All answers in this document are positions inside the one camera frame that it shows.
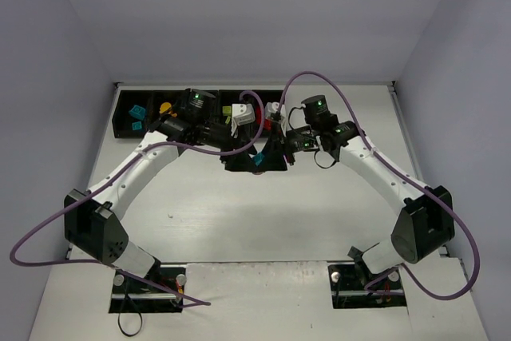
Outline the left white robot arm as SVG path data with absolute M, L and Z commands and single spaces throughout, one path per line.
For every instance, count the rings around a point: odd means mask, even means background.
M 240 126 L 255 122 L 253 106 L 245 101 L 233 104 L 228 124 L 216 121 L 215 111 L 215 95 L 199 89 L 186 89 L 162 109 L 142 142 L 103 182 L 88 192 L 67 195 L 65 238 L 101 264 L 154 279 L 160 261 L 129 239 L 121 221 L 139 193 L 185 149 L 211 146 L 220 157 L 247 152 L 250 141 L 236 136 Z

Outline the orange yellow lego brick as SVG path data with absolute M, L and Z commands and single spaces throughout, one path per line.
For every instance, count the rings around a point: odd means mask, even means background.
M 159 114 L 165 115 L 172 113 L 172 104 L 170 102 L 164 102 L 160 105 Z

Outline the red long lego brick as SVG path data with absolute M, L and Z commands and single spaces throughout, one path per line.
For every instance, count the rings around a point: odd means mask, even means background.
M 271 106 L 267 106 L 264 111 L 261 113 L 261 117 L 263 119 L 263 130 L 271 131 L 272 124 L 274 122 L 273 115 L 275 114 L 275 109 Z

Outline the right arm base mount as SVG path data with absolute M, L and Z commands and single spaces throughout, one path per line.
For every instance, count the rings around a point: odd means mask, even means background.
M 327 265 L 331 303 L 336 310 L 406 307 L 401 276 L 396 267 L 373 274 L 362 261 L 362 251 L 351 247 L 349 261 Z

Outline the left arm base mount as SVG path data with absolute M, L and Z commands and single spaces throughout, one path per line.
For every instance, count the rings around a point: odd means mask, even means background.
M 174 294 L 115 272 L 109 300 L 109 313 L 181 313 L 183 300 Z

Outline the small teal lego brick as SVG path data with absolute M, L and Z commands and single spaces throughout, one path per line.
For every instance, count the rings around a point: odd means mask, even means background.
M 143 125 L 140 121 L 136 121 L 136 122 L 133 122 L 132 123 L 132 130 L 133 131 L 137 131 L 137 130 L 141 130 L 143 128 Z

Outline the teal pink lego brick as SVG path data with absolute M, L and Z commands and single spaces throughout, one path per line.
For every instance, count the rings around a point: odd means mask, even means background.
M 260 153 L 257 153 L 253 158 L 252 160 L 254 161 L 255 165 L 256 166 L 260 166 L 260 164 L 263 162 L 265 156 L 262 152 Z

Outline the green lego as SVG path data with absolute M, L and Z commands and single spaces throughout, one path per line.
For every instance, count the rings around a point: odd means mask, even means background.
M 232 107 L 229 105 L 223 106 L 222 115 L 225 117 L 230 117 L 232 115 Z

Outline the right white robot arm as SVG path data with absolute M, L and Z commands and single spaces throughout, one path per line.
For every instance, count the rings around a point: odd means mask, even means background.
M 271 126 L 270 137 L 283 152 L 285 165 L 297 152 L 325 152 L 335 164 L 358 174 L 396 213 L 390 235 L 365 251 L 350 250 L 351 258 L 371 275 L 402 263 L 416 264 L 454 238 L 452 196 L 439 186 L 407 175 L 382 155 L 354 121 L 339 121 L 323 95 L 303 100 L 305 126 L 293 129 L 288 113 L 278 102 L 270 102 L 264 117 Z

